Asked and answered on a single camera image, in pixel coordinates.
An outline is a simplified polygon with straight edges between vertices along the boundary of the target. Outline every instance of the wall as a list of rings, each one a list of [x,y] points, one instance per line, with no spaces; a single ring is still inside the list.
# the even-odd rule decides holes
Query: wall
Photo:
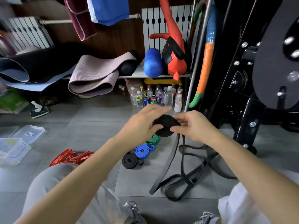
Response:
[[[159,0],[128,0],[130,14],[141,13],[142,8],[159,7]],[[192,4],[193,0],[169,0],[170,6]],[[45,20],[65,20],[69,15],[65,6],[54,0],[32,1],[12,5],[19,17],[39,16]],[[97,34],[82,43],[95,49],[100,58],[115,58],[135,49],[144,58],[142,19],[122,20],[112,26],[96,25]],[[71,23],[46,25],[54,44],[81,42]]]

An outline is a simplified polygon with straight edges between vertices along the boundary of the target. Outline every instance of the red stuffed toy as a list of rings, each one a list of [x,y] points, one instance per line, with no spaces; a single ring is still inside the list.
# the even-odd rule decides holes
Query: red stuffed toy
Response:
[[[185,74],[190,68],[192,54],[188,44],[183,40],[176,22],[172,18],[168,0],[160,0],[160,6],[166,19],[169,33],[152,34],[149,38],[164,38],[167,40],[162,52],[162,60],[167,66],[168,74],[173,75],[174,80],[178,80],[180,75]]]

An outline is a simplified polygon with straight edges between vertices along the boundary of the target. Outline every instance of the hand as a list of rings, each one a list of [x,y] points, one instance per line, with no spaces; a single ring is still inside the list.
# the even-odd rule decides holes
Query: hand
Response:
[[[174,126],[170,131],[185,135],[193,141],[209,145],[219,132],[200,112],[183,112],[174,116],[181,126]]]
[[[161,124],[152,126],[152,122],[170,110],[171,107],[148,104],[133,115],[114,138],[129,150],[144,144],[157,130],[163,128]]]

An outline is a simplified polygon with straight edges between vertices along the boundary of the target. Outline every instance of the shoe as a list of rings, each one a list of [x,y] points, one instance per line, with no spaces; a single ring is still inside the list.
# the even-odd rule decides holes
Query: shoe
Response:
[[[202,216],[196,221],[194,224],[208,224],[212,218],[215,218],[216,216],[208,211],[205,211]]]
[[[132,224],[147,224],[145,219],[138,213],[139,209],[137,208],[137,204],[130,200],[124,204],[124,207],[128,207],[133,210],[135,221]]]

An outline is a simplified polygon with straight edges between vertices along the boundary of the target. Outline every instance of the blue pool noodle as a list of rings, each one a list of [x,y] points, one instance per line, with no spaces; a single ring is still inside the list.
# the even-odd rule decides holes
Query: blue pool noodle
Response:
[[[143,70],[148,77],[157,78],[163,73],[161,53],[156,48],[150,48],[145,53]]]

